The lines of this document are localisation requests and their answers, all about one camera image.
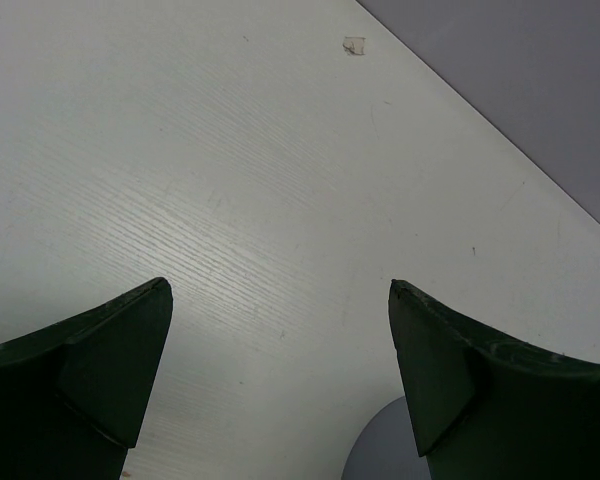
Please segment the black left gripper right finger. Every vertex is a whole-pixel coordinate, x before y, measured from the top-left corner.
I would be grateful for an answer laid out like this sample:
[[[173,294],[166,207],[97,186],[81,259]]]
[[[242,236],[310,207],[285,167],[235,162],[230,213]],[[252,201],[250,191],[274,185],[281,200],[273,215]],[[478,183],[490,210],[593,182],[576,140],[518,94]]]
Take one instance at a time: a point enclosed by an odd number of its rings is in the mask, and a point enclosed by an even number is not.
[[[600,479],[600,364],[531,345],[392,282],[418,454],[435,479]]]

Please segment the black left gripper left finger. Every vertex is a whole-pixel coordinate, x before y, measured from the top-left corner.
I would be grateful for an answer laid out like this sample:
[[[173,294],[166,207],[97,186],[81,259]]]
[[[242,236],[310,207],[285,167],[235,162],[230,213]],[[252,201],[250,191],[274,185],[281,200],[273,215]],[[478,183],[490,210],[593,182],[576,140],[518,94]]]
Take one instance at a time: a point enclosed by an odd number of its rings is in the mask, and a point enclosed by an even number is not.
[[[118,479],[138,441],[173,311],[152,279],[0,344],[0,479]]]

